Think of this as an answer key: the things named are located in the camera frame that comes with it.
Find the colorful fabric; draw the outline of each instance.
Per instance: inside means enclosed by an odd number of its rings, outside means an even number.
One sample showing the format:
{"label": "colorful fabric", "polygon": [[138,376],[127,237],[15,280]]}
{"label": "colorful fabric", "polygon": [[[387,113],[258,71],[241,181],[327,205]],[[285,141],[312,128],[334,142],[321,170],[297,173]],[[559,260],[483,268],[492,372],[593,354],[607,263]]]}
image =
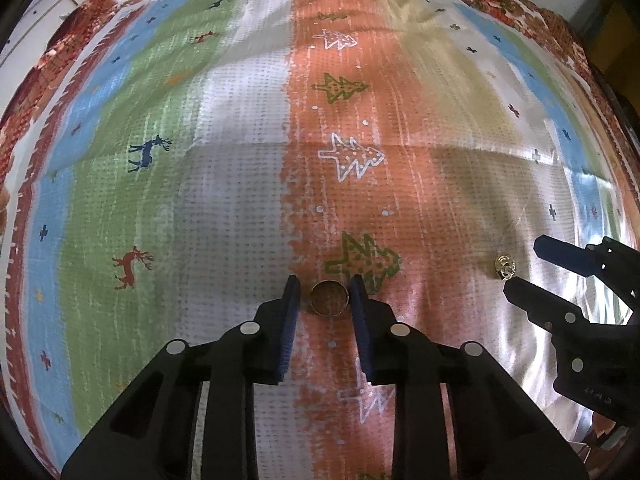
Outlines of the colorful fabric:
{"label": "colorful fabric", "polygon": [[[88,0],[72,17],[1,123],[0,365],[50,471],[167,340],[218,338],[290,273],[305,302],[362,274],[398,319],[481,342],[565,437],[583,431],[494,260],[626,321],[532,245],[636,246],[635,162],[581,65],[526,37],[542,16],[482,1]],[[260,477],[384,478],[394,395],[366,383],[349,316],[304,311],[285,383],[256,387]]]}

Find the blue reindeer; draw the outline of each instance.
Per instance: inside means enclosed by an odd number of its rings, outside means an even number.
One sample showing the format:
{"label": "blue reindeer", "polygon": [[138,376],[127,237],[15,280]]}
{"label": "blue reindeer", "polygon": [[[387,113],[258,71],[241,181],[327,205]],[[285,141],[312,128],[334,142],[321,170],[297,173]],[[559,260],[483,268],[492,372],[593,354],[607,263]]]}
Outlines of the blue reindeer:
{"label": "blue reindeer", "polygon": [[136,162],[135,160],[129,159],[129,162],[135,166],[133,170],[127,170],[127,173],[131,173],[132,171],[137,171],[140,168],[148,168],[151,166],[151,163],[154,161],[153,157],[151,157],[151,150],[154,146],[162,146],[166,152],[169,151],[169,145],[172,142],[169,139],[163,139],[159,135],[156,135],[156,138],[153,140],[148,140],[144,144],[138,145],[130,145],[129,153],[133,152],[142,152],[142,158],[140,158],[140,162]]}

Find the deer print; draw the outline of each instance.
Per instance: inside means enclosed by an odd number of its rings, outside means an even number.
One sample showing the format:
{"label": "deer print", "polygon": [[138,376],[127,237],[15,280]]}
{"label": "deer print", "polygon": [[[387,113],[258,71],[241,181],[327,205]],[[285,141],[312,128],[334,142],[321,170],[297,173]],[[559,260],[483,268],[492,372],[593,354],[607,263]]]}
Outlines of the deer print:
{"label": "deer print", "polygon": [[156,138],[153,140],[148,140],[144,144],[132,144],[129,147],[129,153],[133,152],[142,152],[142,156],[139,162],[135,160],[129,159],[129,162],[135,166],[133,170],[128,170],[127,173],[131,173],[132,171],[137,171],[140,168],[148,168],[151,166],[151,163],[154,161],[153,157],[151,157],[151,150],[154,146],[161,146],[166,152],[169,151],[169,145],[172,142],[169,139],[163,139],[159,135],[156,135]]}
{"label": "deer print", "polygon": [[122,290],[123,288],[127,288],[128,286],[133,288],[133,285],[136,281],[136,277],[133,275],[133,262],[136,260],[145,264],[147,270],[151,270],[151,264],[147,262],[152,262],[154,260],[153,256],[147,252],[142,253],[138,250],[136,246],[133,246],[133,250],[126,253],[122,258],[112,258],[115,262],[113,264],[114,267],[122,267],[124,270],[124,276],[119,277],[117,274],[115,275],[118,280],[122,282],[121,286],[114,287],[116,290]]}

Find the blue stripe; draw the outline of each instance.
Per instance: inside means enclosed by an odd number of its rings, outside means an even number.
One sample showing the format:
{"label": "blue stripe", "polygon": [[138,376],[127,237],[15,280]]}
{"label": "blue stripe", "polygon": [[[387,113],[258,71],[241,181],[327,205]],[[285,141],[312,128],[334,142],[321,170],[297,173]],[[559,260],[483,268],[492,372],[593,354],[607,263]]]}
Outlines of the blue stripe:
{"label": "blue stripe", "polygon": [[[34,204],[27,234],[26,291],[22,307],[28,311],[28,350],[33,386],[40,398],[40,414],[55,453],[51,459],[58,469],[81,440],[75,423],[65,327],[58,304],[60,249],[65,237],[68,203],[75,184],[72,166],[89,149],[104,105],[126,80],[131,59],[148,45],[159,24],[185,1],[155,2],[109,49],[66,110],[56,134],[57,144],[40,180],[34,185]],[[155,20],[147,23],[151,17],[155,17]],[[72,135],[78,124],[81,126]],[[45,224],[48,232],[40,241],[39,233]],[[36,298],[38,290],[43,296],[41,303]],[[41,360],[43,351],[50,360],[48,371]],[[64,422],[56,420],[55,414]]]}
{"label": "blue stripe", "polygon": [[[599,244],[604,236],[604,209],[598,192],[598,181],[587,157],[581,136],[574,129],[574,124],[569,118],[568,107],[558,102],[556,94],[547,87],[538,70],[530,66],[522,56],[518,46],[510,41],[510,34],[494,21],[463,5],[456,4],[460,12],[468,19],[476,29],[491,43],[500,53],[515,66],[526,82],[529,90],[540,101],[547,115],[551,118],[558,131],[558,147],[567,168],[570,170],[570,185],[578,205],[578,243],[584,247],[586,244]],[[554,204],[558,214],[568,207],[568,204]],[[591,212],[592,207],[597,209],[597,218]]]}

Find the orange reindeer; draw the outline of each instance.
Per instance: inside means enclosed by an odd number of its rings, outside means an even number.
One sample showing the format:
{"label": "orange reindeer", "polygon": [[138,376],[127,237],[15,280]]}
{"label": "orange reindeer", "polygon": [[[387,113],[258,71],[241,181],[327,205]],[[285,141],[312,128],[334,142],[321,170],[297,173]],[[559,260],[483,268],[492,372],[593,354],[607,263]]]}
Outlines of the orange reindeer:
{"label": "orange reindeer", "polygon": [[145,267],[148,270],[151,270],[151,264],[148,264],[147,261],[152,262],[153,256],[149,253],[142,253],[138,250],[136,246],[133,246],[133,250],[129,251],[122,258],[112,258],[115,262],[113,264],[114,267],[122,267],[124,269],[124,276],[121,278],[117,274],[115,275],[122,282],[122,286],[114,287],[116,290],[121,290],[123,288],[127,288],[127,285],[133,288],[133,285],[136,281],[136,277],[133,275],[132,265],[135,260],[142,262],[145,264]]}

